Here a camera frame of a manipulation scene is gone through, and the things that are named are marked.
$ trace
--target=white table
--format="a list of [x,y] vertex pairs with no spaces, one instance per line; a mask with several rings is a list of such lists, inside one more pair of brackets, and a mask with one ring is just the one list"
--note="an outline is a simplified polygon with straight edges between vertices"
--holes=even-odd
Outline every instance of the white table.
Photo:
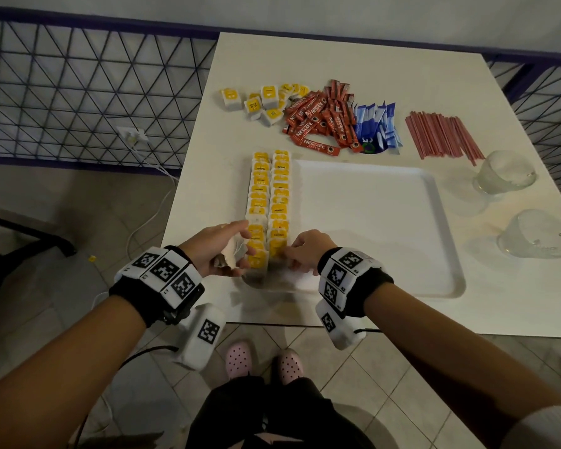
[[[400,156],[344,150],[332,158],[297,147],[280,133],[280,124],[267,128],[241,112],[224,111],[219,94],[225,87],[248,93],[262,84],[294,81],[322,89],[331,78],[349,82],[360,104],[396,102],[404,143]],[[410,111],[459,116],[485,155],[519,152],[534,164],[539,179],[485,207],[485,200],[464,186],[478,170],[466,158],[419,158],[404,121]],[[421,167],[432,173],[467,287],[458,298],[423,301],[478,333],[561,337],[561,259],[507,258],[494,245],[494,236],[523,209],[541,208],[561,218],[561,195],[480,55],[221,34],[163,245],[242,218],[250,156],[276,148],[305,160]],[[218,277],[204,285],[200,303],[216,304],[228,321],[321,326],[314,312],[319,295],[259,292],[239,279]]]

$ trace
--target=hand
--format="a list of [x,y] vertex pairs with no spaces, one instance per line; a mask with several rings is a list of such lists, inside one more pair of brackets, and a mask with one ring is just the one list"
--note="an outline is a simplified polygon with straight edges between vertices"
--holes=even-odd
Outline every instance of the hand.
[[[237,263],[237,268],[230,267],[215,268],[214,257],[216,257],[227,246],[228,241],[235,235],[240,234],[243,238],[251,238],[247,231],[249,222],[247,220],[237,220],[230,224],[220,224],[215,227],[206,227],[198,234],[187,239],[179,246],[191,259],[196,270],[202,277],[209,275],[224,275],[228,277],[239,277],[249,268],[246,258],[241,258]],[[253,247],[247,246],[247,254],[256,253]]]
[[289,268],[292,271],[310,272],[318,275],[318,262],[330,249],[337,245],[326,233],[308,230],[300,233],[291,247],[285,247],[285,256],[292,260]]

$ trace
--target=person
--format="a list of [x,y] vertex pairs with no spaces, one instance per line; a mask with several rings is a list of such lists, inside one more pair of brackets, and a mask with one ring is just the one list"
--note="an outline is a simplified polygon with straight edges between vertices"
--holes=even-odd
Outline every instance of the person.
[[[247,221],[208,227],[175,251],[202,277],[238,277],[245,259],[234,269],[213,262],[236,234],[251,237]],[[319,274],[337,249],[327,234],[310,230],[285,255],[293,270]],[[479,335],[390,280],[380,282],[349,292],[345,310],[365,313],[484,445],[561,449],[561,395]],[[56,448],[69,440],[155,321],[154,300],[115,292],[114,286],[104,302],[0,380],[0,448]],[[233,345],[226,362],[230,381],[206,399],[188,448],[374,447],[321,396],[293,351],[279,356],[279,384],[270,389],[250,375],[245,344]]]

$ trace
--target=clear glass mug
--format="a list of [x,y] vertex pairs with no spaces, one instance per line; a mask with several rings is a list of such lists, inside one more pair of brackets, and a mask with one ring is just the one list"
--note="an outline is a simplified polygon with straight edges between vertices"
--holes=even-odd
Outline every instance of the clear glass mug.
[[531,186],[537,175],[523,156],[511,151],[493,151],[488,155],[474,179],[482,192],[495,195]]
[[511,219],[496,244],[515,257],[561,258],[561,221],[542,210],[524,210]]

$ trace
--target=person's left hand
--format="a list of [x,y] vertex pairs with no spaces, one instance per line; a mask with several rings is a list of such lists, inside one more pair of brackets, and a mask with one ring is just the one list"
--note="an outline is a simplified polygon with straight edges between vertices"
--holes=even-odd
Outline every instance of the person's left hand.
[[[251,238],[247,231],[249,222],[247,220],[237,220],[230,224],[220,224],[215,227],[206,227],[201,232],[195,234],[180,244],[181,249],[191,259],[196,270],[202,277],[209,275],[224,275],[228,277],[239,277],[249,268],[246,258],[242,258],[237,263],[235,269],[230,267],[215,268],[214,258],[223,251],[228,241],[235,235],[240,234],[243,238]],[[247,246],[247,255],[256,253],[253,247]]]

